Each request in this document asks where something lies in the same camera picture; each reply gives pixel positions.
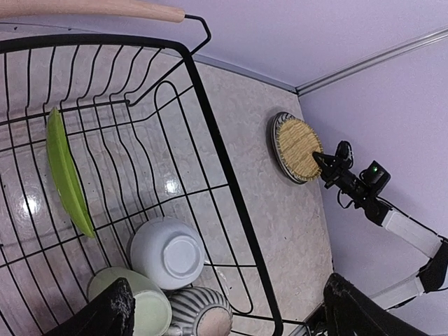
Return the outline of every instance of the metal trim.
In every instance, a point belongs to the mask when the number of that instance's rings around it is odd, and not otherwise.
[[[404,43],[393,46],[392,48],[383,50],[369,57],[361,59],[349,66],[346,66],[336,72],[333,72],[327,76],[320,77],[316,80],[312,80],[303,85],[297,86],[297,95],[303,96],[307,93],[313,92],[317,89],[323,88],[331,83],[340,81],[343,78],[357,74],[362,70],[366,70],[374,65],[378,65],[385,61],[392,60],[395,57],[410,53],[416,49],[429,46],[432,43],[442,41],[448,37],[448,27],[444,27],[432,33],[413,38]]]

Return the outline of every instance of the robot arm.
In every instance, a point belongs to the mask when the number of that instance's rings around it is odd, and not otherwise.
[[[430,258],[428,263],[409,278],[373,295],[381,308],[400,307],[417,296],[437,291],[445,282],[448,267],[448,241],[406,215],[391,209],[381,224]]]
[[[400,307],[424,293],[438,291],[445,282],[448,268],[448,240],[420,224],[391,203],[378,197],[391,175],[374,161],[358,178],[350,172],[353,155],[350,143],[341,141],[335,155],[313,153],[322,169],[325,188],[336,185],[340,194],[347,194],[355,209],[363,208],[366,217],[413,245],[430,260],[409,278],[373,295],[371,299],[384,309]]]

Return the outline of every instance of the light green cup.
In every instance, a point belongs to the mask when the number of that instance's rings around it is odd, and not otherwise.
[[[118,278],[126,278],[135,299],[134,336],[161,336],[172,319],[171,305],[165,294],[148,278],[121,267],[103,269],[93,277],[87,290],[95,298]]]

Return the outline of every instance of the green plate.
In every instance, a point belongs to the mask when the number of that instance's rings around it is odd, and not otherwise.
[[[84,235],[94,238],[92,221],[79,185],[75,164],[70,155],[62,116],[57,108],[51,111],[48,119],[47,153],[51,175],[55,181],[62,206],[79,230]]]

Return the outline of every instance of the wooden handle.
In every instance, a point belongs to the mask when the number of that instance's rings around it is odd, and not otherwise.
[[[119,15],[182,22],[185,11],[137,0],[0,0],[0,18],[49,14]]]

